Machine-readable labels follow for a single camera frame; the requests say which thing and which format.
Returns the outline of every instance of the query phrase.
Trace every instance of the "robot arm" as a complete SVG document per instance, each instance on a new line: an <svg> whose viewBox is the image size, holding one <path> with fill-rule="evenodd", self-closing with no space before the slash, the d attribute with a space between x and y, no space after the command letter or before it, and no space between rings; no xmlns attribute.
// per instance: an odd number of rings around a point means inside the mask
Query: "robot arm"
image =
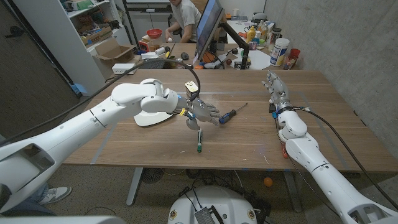
<svg viewBox="0 0 398 224"><path fill-rule="evenodd" d="M319 151L317 141L307 132L307 125L290 104L285 83L272 71L262 84L271 94L277 120L283 128L280 139L288 155L303 166L327 196L343 223L397 223L398 213L359 193Z"/></svg>
<svg viewBox="0 0 398 224"><path fill-rule="evenodd" d="M186 109L191 129L200 129L196 118L218 125L218 110L202 101L193 102L164 89L156 79L140 84L120 84L110 97L90 110L40 135L0 147L0 184L11 193L1 206L5 212L35 192L57 170L62 162L107 126L139 114L142 110L178 112Z"/></svg>

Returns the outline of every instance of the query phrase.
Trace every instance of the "gray floor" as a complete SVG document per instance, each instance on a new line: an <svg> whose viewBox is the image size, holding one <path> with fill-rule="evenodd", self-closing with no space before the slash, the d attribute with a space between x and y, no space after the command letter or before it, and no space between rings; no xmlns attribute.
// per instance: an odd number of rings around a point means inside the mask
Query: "gray floor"
<svg viewBox="0 0 398 224"><path fill-rule="evenodd" d="M70 113L64 121L81 113L86 105ZM182 170L166 169L169 174L176 174ZM57 215L84 215L94 207L106 207L116 212L126 223L167 223L170 207L178 199L178 193L186 186L191 186L193 180L184 172L179 175L164 175L154 184L142 183L133 206L126 205L127 193L134 173L133 167L100 167L100 166L61 166L50 178L53 187L71 186L73 192L64 200L50 204L47 208ZM302 178L295 173L295 181L300 192L304 212L293 212L287 193L282 172L238 171L243 186L247 191L255 191L257 198L264 199L272 206L271 218L275 223L342 223L315 194L308 188ZM323 195L310 174L304 177L313 186L324 201ZM398 175L371 174L380 186L398 202ZM272 187L266 187L262 180L271 177ZM389 202L371 186L362 175L360 178L348 180L365 196L386 207L392 208ZM112 215L105 208L96 208L87 215Z"/></svg>

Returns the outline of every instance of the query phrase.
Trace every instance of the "shoe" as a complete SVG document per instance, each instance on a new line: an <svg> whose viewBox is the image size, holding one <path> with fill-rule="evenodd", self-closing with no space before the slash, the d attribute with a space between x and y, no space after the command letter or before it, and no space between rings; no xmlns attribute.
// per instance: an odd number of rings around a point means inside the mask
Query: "shoe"
<svg viewBox="0 0 398 224"><path fill-rule="evenodd" d="M61 201L65 197L67 197L70 192L72 192L71 187L58 187L56 189L49 189L47 195L43 198L43 200L39 201L40 205L46 205L49 203L54 203Z"/></svg>

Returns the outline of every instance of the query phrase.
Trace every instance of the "orange ball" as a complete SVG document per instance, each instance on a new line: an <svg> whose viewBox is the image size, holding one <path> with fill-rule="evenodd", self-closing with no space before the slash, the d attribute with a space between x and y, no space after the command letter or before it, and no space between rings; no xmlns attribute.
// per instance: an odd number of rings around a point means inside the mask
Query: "orange ball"
<svg viewBox="0 0 398 224"><path fill-rule="evenodd" d="M269 177L264 178L264 185L267 187L272 186L272 179Z"/></svg>

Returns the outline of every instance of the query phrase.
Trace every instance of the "robotic hand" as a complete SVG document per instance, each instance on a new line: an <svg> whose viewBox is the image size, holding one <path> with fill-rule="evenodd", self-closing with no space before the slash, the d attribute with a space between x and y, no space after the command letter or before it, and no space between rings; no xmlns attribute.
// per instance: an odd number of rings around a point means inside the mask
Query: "robotic hand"
<svg viewBox="0 0 398 224"><path fill-rule="evenodd" d="M218 119L221 118L219 110L215 106L205 103L201 99L195 99L193 102L188 101L187 126L192 130L200 130L197 119L202 122L211 122L218 126Z"/></svg>

